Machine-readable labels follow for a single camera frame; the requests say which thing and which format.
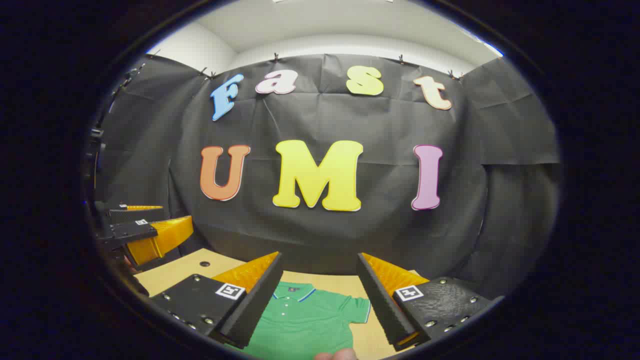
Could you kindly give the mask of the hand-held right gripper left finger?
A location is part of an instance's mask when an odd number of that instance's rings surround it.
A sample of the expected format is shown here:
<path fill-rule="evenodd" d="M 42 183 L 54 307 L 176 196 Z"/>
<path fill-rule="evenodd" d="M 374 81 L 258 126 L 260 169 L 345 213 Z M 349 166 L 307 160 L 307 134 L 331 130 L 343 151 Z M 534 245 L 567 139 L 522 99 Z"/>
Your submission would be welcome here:
<path fill-rule="evenodd" d="M 193 273 L 150 301 L 192 332 L 244 349 L 282 274 L 274 251 L 216 276 Z"/>

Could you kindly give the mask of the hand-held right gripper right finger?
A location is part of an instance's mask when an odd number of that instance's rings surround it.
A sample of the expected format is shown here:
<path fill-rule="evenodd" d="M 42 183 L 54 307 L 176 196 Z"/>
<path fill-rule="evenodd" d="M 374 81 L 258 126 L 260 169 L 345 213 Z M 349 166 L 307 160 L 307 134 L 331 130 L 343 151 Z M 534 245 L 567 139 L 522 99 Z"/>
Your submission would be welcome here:
<path fill-rule="evenodd" d="M 452 337 L 503 300 L 483 296 L 458 278 L 429 280 L 364 252 L 357 255 L 356 273 L 396 351 Z"/>

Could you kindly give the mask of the green T-shirt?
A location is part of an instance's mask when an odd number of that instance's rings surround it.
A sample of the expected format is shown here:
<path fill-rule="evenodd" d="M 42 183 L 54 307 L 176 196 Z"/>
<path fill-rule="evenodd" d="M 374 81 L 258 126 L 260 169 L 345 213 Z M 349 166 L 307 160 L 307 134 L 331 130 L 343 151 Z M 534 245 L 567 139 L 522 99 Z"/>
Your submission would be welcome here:
<path fill-rule="evenodd" d="M 367 323 L 370 312 L 367 298 L 281 281 L 241 351 L 261 360 L 314 360 L 352 348 L 350 325 Z"/>

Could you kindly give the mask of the black backdrop cloth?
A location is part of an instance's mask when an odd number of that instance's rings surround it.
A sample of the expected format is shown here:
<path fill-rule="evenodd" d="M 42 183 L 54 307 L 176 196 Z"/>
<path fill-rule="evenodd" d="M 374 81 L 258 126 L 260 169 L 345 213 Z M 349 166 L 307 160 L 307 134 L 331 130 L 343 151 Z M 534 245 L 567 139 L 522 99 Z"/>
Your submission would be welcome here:
<path fill-rule="evenodd" d="M 96 196 L 190 215 L 201 248 L 287 271 L 353 275 L 368 253 L 485 297 L 510 293 L 546 250 L 562 177 L 556 131 L 517 69 L 496 58 L 459 79 L 366 55 L 315 54 L 213 79 L 156 57 L 103 122 Z M 320 163 L 363 146 L 355 212 L 276 207 L 282 141 Z"/>

